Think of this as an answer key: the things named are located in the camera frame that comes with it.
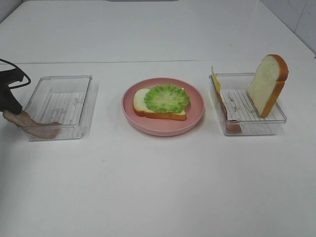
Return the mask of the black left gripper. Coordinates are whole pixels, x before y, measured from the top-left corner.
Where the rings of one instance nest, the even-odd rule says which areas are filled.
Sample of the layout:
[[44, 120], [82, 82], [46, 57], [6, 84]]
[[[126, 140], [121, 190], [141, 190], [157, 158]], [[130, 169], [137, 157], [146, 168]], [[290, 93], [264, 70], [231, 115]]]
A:
[[22, 82], [24, 73], [20, 69], [11, 69], [0, 72], [0, 111], [9, 111], [16, 115], [22, 112], [22, 106], [13, 96], [11, 89], [23, 87], [23, 84], [9, 87], [16, 81]]

